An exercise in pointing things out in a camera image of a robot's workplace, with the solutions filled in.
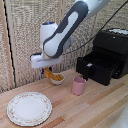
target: pink cup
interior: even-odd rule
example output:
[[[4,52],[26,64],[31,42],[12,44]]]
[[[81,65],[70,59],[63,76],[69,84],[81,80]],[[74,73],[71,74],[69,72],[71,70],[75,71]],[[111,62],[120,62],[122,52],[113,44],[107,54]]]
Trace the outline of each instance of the pink cup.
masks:
[[[82,95],[84,93],[86,80],[80,77],[73,79],[72,93],[75,95]]]

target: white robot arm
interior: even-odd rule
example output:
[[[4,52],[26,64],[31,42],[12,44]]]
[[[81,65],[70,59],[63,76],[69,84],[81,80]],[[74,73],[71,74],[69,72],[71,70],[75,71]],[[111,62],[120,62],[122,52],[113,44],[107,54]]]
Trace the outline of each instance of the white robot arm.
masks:
[[[58,58],[63,46],[78,25],[100,11],[110,0],[76,0],[56,31],[43,43],[43,50],[50,58]]]
[[[31,56],[32,68],[42,68],[62,61],[62,53],[73,43],[71,34],[85,19],[100,11],[110,0],[76,0],[63,21],[45,23],[40,29],[40,48],[42,54]]]

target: black box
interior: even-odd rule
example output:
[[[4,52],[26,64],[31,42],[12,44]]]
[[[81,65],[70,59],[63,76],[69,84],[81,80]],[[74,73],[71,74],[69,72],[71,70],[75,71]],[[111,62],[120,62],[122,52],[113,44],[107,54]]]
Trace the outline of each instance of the black box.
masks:
[[[98,33],[93,41],[93,51],[77,58],[76,71],[84,79],[91,78],[109,85],[111,78],[128,73],[128,36],[107,31]]]

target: wooden wall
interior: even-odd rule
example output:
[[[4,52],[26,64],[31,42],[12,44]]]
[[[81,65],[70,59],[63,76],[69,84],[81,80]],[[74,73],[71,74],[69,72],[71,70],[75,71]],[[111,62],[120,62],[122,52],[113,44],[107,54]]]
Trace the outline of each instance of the wooden wall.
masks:
[[[0,93],[14,88],[4,3],[0,0]]]

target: vertical wood plank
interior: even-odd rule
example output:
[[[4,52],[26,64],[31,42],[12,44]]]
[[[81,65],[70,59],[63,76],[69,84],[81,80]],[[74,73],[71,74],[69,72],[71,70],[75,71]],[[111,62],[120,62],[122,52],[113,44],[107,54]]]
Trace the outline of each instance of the vertical wood plank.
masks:
[[[16,79],[16,84],[18,86],[19,85],[19,75],[18,75],[16,46],[15,46],[15,37],[14,37],[14,28],[13,28],[13,19],[12,19],[10,0],[5,0],[5,4],[6,4],[6,11],[7,11],[10,41],[11,41],[11,45],[12,45],[11,50],[12,50],[12,55],[13,55],[14,67],[15,67],[15,79]]]
[[[11,86],[12,86],[12,88],[15,88],[12,60],[11,60],[11,52],[10,52],[9,39],[8,39],[8,30],[7,30],[7,23],[6,23],[5,8],[4,8],[3,0],[0,0],[0,13],[1,13],[1,17],[2,17],[1,21],[2,21],[2,25],[3,25],[4,40],[5,40],[5,47],[6,47],[7,60],[8,60],[7,63],[9,66]]]

